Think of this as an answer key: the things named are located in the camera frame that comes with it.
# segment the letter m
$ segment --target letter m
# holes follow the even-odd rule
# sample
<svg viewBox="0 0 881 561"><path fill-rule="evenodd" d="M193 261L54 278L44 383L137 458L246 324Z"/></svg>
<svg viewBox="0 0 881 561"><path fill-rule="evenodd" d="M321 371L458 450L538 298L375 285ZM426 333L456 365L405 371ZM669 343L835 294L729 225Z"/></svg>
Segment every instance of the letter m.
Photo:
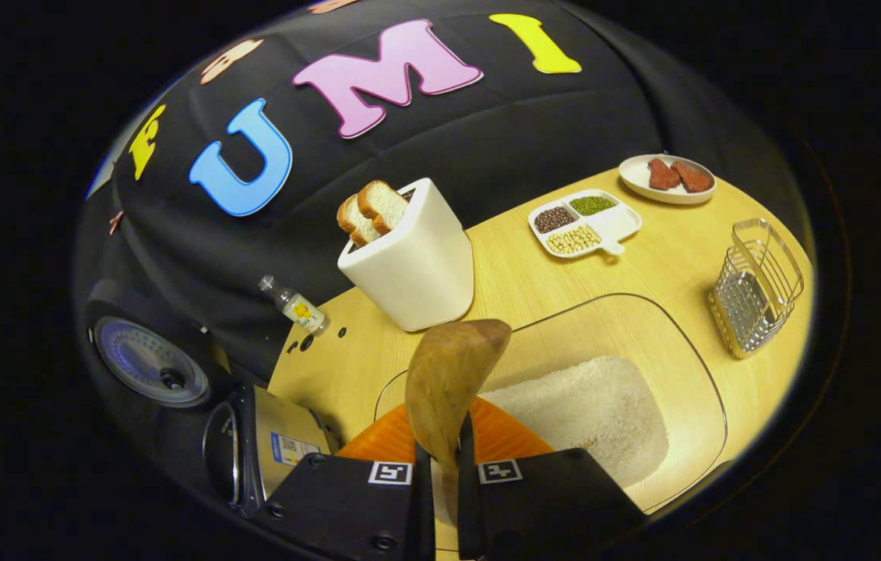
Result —
<svg viewBox="0 0 881 561"><path fill-rule="evenodd" d="M379 36L380 60L329 55L294 75L295 86L311 84L340 115L340 136L358 137L386 117L381 106L369 106L356 90L406 106L412 103L408 67L421 78L428 96L463 88L482 79L479 68L464 64L430 31L428 20L393 25Z"/></svg>

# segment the light wood tabletop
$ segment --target light wood tabletop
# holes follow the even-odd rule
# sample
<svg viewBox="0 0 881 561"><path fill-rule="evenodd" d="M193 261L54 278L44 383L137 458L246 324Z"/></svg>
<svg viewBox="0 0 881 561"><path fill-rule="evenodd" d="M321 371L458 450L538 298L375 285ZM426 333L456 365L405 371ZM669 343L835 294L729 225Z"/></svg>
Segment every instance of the light wood tabletop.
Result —
<svg viewBox="0 0 881 561"><path fill-rule="evenodd" d="M437 188L444 192L444 185ZM643 218L640 230L621 240L626 248L622 255L593 252L578 259L555 258L530 230L527 217L531 210L583 189L603 189ZM781 235L796 258L805 287L792 316L772 341L754 355L738 359L721 338L708 308L707 292L717 283L725 253L732 246L731 227L755 217L764 217ZM703 363L700 371L705 370L712 379L724 408L726 441L707 469L735 459L760 434L779 408L803 359L816 281L811 260L772 213L720 178L710 201L674 206L635 194L622 184L617 169L607 170L498 214L468 228L467 234L474 259L475 296L461 320L501 319L517 330L603 295L635 295L650 303L619 306L618 313L625 313L618 318L621 322L645 323L658 313L668 316L699 355ZM341 233L341 249L344 242ZM626 298L634 302L636 297ZM318 306L331 318L329 333L317 337L306 351L295 348L287 352L291 342L301 342L306 335L294 326L268 391L319 412L346 443L375 420L379 399L384 407L379 415L400 402L395 384L383 390L408 366L423 331L405 333L359 288ZM344 337L337 336L341 327L347 328ZM668 351L672 345L663 337L643 341L640 354L657 354L657 362L671 356L671 360L683 360L672 363L672 369L685 369L685 359ZM649 380L654 392L658 383ZM657 397L665 409L665 398ZM668 427L669 436L678 448L673 428ZM639 505L645 511L661 507L654 501ZM437 530L438 548L450 549L444 546L450 544L452 529L438 524Z"/></svg>

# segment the blue letter u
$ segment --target blue letter u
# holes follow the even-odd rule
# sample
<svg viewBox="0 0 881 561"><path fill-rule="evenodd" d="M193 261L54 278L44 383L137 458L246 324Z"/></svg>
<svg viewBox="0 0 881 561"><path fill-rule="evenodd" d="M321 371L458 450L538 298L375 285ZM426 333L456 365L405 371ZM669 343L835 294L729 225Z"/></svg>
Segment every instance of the blue letter u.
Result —
<svg viewBox="0 0 881 561"><path fill-rule="evenodd" d="M219 155L222 143L218 141L202 150L188 174L191 182L205 188L212 200L234 217L261 210L280 191L291 170L291 146L262 113L265 103L263 98L252 101L226 128L230 135L243 132L263 156L263 170L254 181L244 182L229 169L229 164Z"/></svg>

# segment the wooden utensil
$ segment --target wooden utensil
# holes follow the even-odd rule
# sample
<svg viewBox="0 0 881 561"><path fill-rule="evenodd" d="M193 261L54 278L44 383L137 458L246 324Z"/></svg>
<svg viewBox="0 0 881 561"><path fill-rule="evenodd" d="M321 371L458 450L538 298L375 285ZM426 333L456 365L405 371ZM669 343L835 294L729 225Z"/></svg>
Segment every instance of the wooden utensil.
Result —
<svg viewBox="0 0 881 561"><path fill-rule="evenodd" d="M444 504L457 523L458 433L468 405L506 350L497 319L443 323L423 334L409 362L405 409L412 436L440 465Z"/></svg>

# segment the rice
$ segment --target rice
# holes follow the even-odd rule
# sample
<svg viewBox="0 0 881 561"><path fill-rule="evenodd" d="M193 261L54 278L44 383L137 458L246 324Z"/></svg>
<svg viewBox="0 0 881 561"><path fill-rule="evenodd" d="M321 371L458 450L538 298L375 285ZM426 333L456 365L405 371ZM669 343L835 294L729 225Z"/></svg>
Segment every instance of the rice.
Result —
<svg viewBox="0 0 881 561"><path fill-rule="evenodd" d="M668 453L668 433L654 395L637 367L622 356L598 356L479 397L555 450L585 448L621 487L651 475Z"/></svg>

